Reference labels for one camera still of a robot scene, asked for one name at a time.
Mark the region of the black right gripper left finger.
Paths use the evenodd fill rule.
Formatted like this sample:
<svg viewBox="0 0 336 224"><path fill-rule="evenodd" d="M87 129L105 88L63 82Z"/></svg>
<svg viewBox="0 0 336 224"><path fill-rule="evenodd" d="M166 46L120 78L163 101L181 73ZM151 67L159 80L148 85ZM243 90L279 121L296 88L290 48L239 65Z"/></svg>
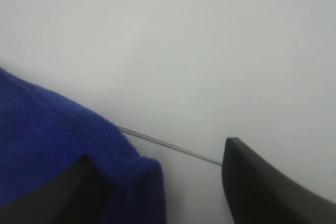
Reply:
<svg viewBox="0 0 336 224"><path fill-rule="evenodd" d="M110 185L83 155L53 179L1 207L1 223L100 223Z"/></svg>

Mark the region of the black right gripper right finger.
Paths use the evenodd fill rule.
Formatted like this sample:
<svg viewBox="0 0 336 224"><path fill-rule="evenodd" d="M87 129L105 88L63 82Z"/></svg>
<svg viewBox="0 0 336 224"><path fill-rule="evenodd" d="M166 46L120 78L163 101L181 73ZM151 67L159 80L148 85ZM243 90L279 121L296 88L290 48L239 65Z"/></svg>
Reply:
<svg viewBox="0 0 336 224"><path fill-rule="evenodd" d="M236 137L225 141L222 184L234 223L335 223L335 203L299 185Z"/></svg>

